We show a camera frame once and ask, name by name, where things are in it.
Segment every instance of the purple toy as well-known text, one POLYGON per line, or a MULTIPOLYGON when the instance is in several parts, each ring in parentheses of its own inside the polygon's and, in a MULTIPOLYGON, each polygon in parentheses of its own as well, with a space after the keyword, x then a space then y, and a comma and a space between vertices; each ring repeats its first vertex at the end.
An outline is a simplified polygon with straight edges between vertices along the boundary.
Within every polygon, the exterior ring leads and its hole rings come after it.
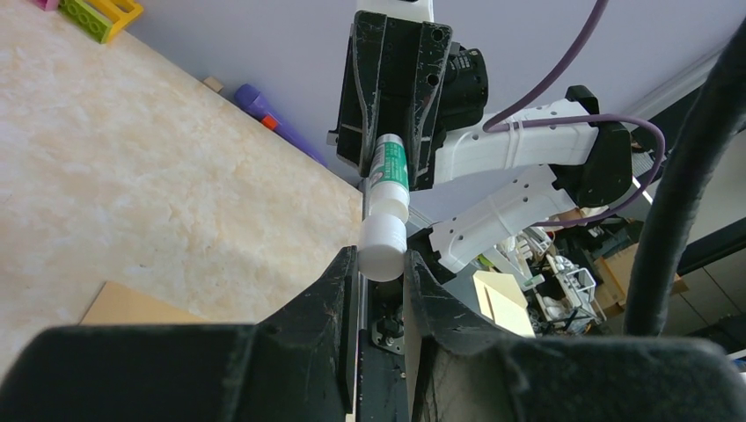
POLYGON ((261 92, 251 86, 244 84, 236 91, 233 98, 241 110, 248 113, 254 119, 260 121, 264 126, 281 136, 285 141, 292 143, 305 155, 316 160, 317 163, 326 167, 326 161, 315 148, 299 134, 291 125, 277 113, 261 92))

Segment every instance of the yellow lego brick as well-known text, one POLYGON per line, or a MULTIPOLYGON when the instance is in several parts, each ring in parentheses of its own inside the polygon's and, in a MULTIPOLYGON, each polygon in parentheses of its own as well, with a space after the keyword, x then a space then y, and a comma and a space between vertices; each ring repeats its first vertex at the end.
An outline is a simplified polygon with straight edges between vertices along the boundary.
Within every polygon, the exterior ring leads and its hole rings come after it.
POLYGON ((109 41, 144 12, 143 6, 134 0, 86 0, 86 3, 112 21, 112 28, 104 42, 109 41))

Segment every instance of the green label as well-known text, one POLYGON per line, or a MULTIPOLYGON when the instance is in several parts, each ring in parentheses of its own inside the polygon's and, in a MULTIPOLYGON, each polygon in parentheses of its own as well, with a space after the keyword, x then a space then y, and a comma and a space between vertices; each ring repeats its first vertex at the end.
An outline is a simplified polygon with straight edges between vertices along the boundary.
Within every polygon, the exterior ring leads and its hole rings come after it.
POLYGON ((376 147, 373 161, 370 167, 370 187, 382 182, 397 182, 409 190, 404 146, 396 142, 382 142, 376 147))

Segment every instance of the white wall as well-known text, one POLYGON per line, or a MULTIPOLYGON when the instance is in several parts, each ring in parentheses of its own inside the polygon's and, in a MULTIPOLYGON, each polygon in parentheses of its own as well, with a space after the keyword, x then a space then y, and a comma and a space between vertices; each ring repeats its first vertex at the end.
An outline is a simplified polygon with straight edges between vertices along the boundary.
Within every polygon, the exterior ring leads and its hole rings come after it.
MULTIPOLYGON (((217 77, 228 95, 243 83, 260 87, 323 150, 332 171, 356 179, 325 145, 336 123, 354 0, 140 3, 145 13, 132 34, 192 75, 217 77)), ((455 40, 482 49, 490 74, 487 110, 496 112, 545 75, 593 3, 435 0, 435 18, 453 26, 455 40)), ((570 84, 586 84, 605 111, 622 111, 723 42, 744 15, 742 0, 613 1, 585 50, 539 102, 561 97, 570 84)), ((494 188, 488 178, 458 181, 413 204, 426 215, 452 215, 451 207, 468 207, 494 188), (449 200, 452 193, 458 201, 449 200)))

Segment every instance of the cardboard box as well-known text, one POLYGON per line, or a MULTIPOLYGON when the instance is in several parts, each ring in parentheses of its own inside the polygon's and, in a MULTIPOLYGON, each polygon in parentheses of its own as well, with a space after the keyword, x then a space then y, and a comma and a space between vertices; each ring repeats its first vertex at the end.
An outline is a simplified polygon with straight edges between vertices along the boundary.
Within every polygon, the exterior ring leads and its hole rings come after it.
MULTIPOLYGON (((596 272, 603 280, 603 284, 596 288, 596 300, 607 317, 624 312, 637 246, 638 244, 633 244, 609 258, 599 258, 594 263, 596 272)), ((684 280, 677 274, 671 294, 676 295, 688 290, 684 280)))

